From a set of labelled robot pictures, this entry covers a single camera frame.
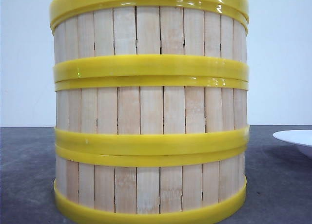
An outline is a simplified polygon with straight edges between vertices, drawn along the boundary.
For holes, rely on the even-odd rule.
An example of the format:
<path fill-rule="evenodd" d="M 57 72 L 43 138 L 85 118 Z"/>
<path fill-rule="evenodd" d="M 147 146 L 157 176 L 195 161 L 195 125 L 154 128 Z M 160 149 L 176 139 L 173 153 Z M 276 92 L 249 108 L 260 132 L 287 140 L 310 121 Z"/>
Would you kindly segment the bamboo steamer drawer carried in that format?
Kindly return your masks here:
<path fill-rule="evenodd" d="M 246 149 L 246 91 L 222 87 L 100 87 L 58 91 L 60 155 L 166 158 Z"/>

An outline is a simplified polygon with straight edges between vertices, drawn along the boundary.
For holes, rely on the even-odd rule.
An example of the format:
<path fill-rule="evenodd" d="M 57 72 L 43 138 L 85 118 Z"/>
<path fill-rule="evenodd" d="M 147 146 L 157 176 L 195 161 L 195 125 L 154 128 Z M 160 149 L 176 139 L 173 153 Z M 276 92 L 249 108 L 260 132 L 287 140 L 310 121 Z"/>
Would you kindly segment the white plate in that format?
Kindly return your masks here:
<path fill-rule="evenodd" d="M 312 158 L 312 130 L 278 131 L 273 133 L 273 137 L 280 141 L 295 144 L 302 154 Z"/>

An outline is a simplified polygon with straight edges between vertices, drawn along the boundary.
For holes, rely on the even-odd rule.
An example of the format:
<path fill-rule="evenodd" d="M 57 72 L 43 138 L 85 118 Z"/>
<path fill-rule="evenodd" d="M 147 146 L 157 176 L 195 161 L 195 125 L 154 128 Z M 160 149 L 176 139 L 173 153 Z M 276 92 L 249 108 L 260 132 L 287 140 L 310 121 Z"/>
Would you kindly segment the bamboo steamer drawer yellow rims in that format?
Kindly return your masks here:
<path fill-rule="evenodd" d="M 53 0 L 56 90 L 248 86 L 247 0 Z"/>

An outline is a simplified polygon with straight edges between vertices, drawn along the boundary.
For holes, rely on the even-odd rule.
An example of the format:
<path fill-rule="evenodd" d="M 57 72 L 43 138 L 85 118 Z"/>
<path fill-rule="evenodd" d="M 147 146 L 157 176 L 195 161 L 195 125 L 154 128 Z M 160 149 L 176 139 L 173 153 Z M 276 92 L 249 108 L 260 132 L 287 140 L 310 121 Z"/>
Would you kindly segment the bamboo steamer drawer bottom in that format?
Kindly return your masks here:
<path fill-rule="evenodd" d="M 243 153 L 165 168 L 114 168 L 56 157 L 56 204 L 78 223 L 218 221 L 241 208 L 246 185 Z"/>

